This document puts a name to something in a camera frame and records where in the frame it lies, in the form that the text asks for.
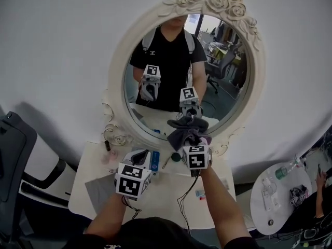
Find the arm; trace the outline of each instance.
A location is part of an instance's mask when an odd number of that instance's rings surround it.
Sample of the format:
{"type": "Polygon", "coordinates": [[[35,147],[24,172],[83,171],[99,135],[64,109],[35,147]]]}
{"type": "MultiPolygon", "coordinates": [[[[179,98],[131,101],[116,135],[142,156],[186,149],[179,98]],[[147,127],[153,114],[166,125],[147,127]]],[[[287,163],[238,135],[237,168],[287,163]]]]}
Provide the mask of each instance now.
{"type": "Polygon", "coordinates": [[[326,173],[322,172],[322,174],[320,174],[318,172],[316,179],[316,184],[317,184],[316,218],[324,217],[322,203],[323,203],[323,187],[325,185],[325,182],[326,182],[326,173]]]}
{"type": "Polygon", "coordinates": [[[192,85],[201,103],[206,91],[206,75],[203,61],[192,64],[192,85]]]}
{"type": "Polygon", "coordinates": [[[251,237],[240,208],[209,165],[201,170],[207,206],[222,248],[231,240],[251,237]]]}
{"type": "Polygon", "coordinates": [[[133,76],[134,76],[134,79],[140,83],[141,82],[141,79],[143,77],[143,74],[144,74],[144,69],[140,69],[140,68],[137,68],[137,67],[133,67],[133,76]]]}
{"type": "Polygon", "coordinates": [[[112,239],[119,232],[126,212],[126,205],[121,199],[122,195],[113,194],[91,222],[86,234],[94,234],[105,240],[112,239]]]}

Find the water bottle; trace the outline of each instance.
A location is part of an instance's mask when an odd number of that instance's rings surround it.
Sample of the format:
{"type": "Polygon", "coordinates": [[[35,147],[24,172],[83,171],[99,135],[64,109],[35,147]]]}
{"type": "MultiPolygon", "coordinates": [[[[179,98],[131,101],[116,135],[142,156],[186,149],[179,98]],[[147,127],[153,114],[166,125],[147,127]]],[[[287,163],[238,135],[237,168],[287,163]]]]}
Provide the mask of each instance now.
{"type": "Polygon", "coordinates": [[[278,179],[282,179],[283,177],[286,177],[286,175],[288,173],[290,173],[299,163],[300,163],[300,159],[298,159],[298,158],[286,163],[284,166],[281,166],[279,169],[277,169],[275,171],[275,176],[278,179]]]}

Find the black t-shirt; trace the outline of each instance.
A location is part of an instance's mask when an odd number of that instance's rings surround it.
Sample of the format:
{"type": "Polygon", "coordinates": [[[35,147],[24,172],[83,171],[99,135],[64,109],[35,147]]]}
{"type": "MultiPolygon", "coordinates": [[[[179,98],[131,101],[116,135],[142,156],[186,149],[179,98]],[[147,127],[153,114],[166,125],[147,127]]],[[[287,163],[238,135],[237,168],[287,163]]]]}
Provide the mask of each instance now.
{"type": "Polygon", "coordinates": [[[187,85],[190,64],[206,60],[202,45],[195,36],[193,39],[195,49],[189,54],[184,30],[175,40],[168,41],[158,27],[146,53],[142,41],[136,46],[129,63],[141,69],[145,69],[147,64],[156,65],[161,76],[157,100],[145,101],[138,94],[136,104],[170,112],[179,111],[180,90],[187,85]]]}
{"type": "MultiPolygon", "coordinates": [[[[103,238],[82,234],[67,242],[64,249],[127,249],[127,248],[201,248],[211,247],[192,238],[184,229],[166,219],[146,218],[134,219],[121,227],[113,241],[106,242],[103,238]]],[[[241,237],[226,244],[224,249],[258,249],[256,241],[251,237],[241,237]]]]}

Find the white table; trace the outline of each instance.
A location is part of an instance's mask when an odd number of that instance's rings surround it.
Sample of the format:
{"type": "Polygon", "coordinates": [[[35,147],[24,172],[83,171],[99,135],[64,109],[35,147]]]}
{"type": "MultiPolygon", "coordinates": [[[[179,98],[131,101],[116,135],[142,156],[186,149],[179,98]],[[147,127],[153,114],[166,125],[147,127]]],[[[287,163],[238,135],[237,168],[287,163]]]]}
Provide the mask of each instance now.
{"type": "MultiPolygon", "coordinates": [[[[178,113],[152,109],[135,103],[129,104],[132,109],[136,110],[140,115],[143,116],[141,120],[146,123],[149,129],[160,130],[161,134],[166,135],[171,134],[175,130],[175,128],[167,124],[167,121],[170,119],[176,120],[176,116],[178,115],[178,113]]],[[[219,123],[219,120],[215,118],[202,116],[202,119],[209,123],[209,128],[219,123]]]]}
{"type": "Polygon", "coordinates": [[[303,184],[307,187],[309,194],[312,194],[310,178],[303,167],[293,169],[286,177],[281,180],[275,176],[275,171],[283,166],[284,163],[278,163],[266,169],[256,180],[251,193],[250,210],[256,229],[265,235],[274,234],[279,231],[286,223],[294,208],[290,204],[290,193],[293,187],[303,184]],[[276,183],[279,204],[281,207],[274,211],[266,211],[262,190],[264,188],[262,179],[272,177],[276,183]],[[268,221],[273,220],[273,225],[269,226],[268,221]]]}
{"type": "MultiPolygon", "coordinates": [[[[85,183],[110,175],[109,170],[118,167],[118,162],[123,159],[127,152],[131,151],[131,147],[116,147],[116,150],[119,154],[117,160],[104,165],[102,164],[102,159],[107,155],[105,145],[103,143],[86,143],[68,205],[71,212],[90,219],[96,217],[96,212],[91,203],[85,183]]],[[[180,162],[173,162],[173,164],[183,165],[180,162]]],[[[221,159],[214,160],[212,167],[221,179],[227,181],[229,192],[235,199],[232,173],[226,162],[221,159]]],[[[186,228],[185,220],[177,204],[177,198],[182,196],[189,189],[194,180],[186,175],[187,173],[184,173],[184,175],[176,175],[160,172],[158,178],[152,178],[151,184],[148,190],[144,192],[143,196],[138,201],[131,201],[134,207],[142,209],[138,218],[157,216],[169,219],[186,228]]],[[[194,188],[185,199],[185,211],[190,228],[192,229],[214,228],[206,201],[199,200],[195,194],[195,190],[202,189],[202,181],[199,178],[194,188]]],[[[123,222],[129,221],[133,214],[133,210],[127,209],[123,222]]]]}

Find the plastic bottle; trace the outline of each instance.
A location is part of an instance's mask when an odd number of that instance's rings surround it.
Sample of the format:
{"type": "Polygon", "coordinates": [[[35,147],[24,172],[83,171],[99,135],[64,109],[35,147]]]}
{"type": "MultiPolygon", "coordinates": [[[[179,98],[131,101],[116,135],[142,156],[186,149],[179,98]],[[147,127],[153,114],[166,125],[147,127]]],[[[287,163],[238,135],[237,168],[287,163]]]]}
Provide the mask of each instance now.
{"type": "Polygon", "coordinates": [[[282,179],[286,177],[288,173],[290,173],[297,165],[300,164],[300,159],[296,158],[293,161],[286,163],[284,166],[281,166],[279,169],[275,171],[275,176],[278,179],[282,179]]]}

